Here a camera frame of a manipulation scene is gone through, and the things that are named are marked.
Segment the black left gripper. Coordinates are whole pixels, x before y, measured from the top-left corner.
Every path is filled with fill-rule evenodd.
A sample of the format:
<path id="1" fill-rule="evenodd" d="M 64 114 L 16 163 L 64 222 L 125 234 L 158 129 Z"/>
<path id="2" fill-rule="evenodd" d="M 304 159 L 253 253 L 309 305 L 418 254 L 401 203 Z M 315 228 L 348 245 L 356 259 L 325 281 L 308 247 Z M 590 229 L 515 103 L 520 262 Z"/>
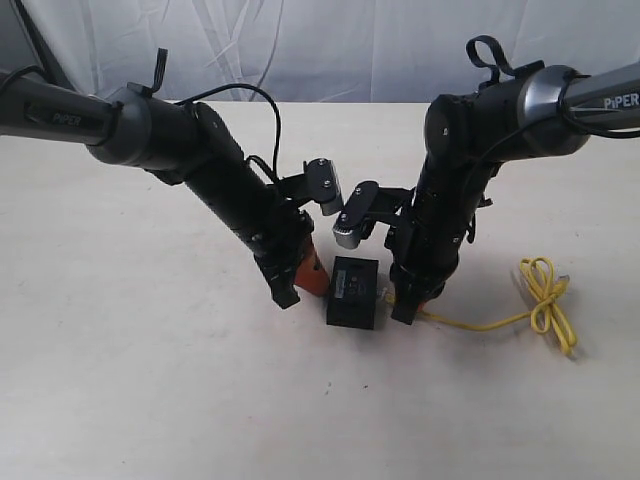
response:
<path id="1" fill-rule="evenodd" d="M 284 200 L 239 231 L 239 239 L 251 250 L 272 300 L 281 309 L 300 301 L 294 284 L 315 296 L 328 291 L 328 273 L 310 238 L 313 227 L 306 211 Z"/>

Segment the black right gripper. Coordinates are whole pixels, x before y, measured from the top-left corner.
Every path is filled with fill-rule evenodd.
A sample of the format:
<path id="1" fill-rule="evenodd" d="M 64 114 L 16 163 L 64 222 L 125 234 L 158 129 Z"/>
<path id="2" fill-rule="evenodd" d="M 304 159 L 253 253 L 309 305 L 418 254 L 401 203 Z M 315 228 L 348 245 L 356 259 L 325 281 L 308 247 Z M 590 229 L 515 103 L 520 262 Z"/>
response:
<path id="1" fill-rule="evenodd" d="M 418 312 L 429 312 L 429 301 L 442 293 L 459 264 L 462 243 L 475 240 L 479 205 L 478 195 L 459 200 L 417 194 L 401 209 L 385 239 L 392 253 L 392 319 L 411 324 Z"/>

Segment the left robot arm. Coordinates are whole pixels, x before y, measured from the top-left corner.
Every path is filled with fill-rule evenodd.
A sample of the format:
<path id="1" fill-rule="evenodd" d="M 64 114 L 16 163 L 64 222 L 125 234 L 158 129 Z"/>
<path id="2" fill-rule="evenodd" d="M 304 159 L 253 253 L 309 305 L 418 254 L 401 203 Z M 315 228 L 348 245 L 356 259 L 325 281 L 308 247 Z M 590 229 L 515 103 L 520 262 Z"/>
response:
<path id="1" fill-rule="evenodd" d="M 1 75 L 4 135 L 79 143 L 100 162 L 143 169 L 188 187 L 252 252 L 273 301 L 286 309 L 297 291 L 323 296 L 330 285 L 303 205 L 323 215 L 341 198 L 333 165 L 315 159 L 302 173 L 266 184 L 222 118 L 203 102 L 172 104 L 129 84 L 107 100 L 32 79 L 37 67 Z"/>

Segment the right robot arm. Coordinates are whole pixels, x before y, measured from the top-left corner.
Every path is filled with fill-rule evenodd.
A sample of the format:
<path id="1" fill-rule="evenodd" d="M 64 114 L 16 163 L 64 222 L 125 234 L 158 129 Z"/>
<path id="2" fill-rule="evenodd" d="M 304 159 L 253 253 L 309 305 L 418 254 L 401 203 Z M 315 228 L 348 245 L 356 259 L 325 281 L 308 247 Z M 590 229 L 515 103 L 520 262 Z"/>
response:
<path id="1" fill-rule="evenodd" d="M 638 64 L 594 76 L 554 65 L 473 94 L 438 96 L 426 112 L 426 158 L 413 197 L 388 237 L 392 319 L 412 324 L 442 292 L 502 164 L 570 155 L 591 135 L 638 133 Z"/>

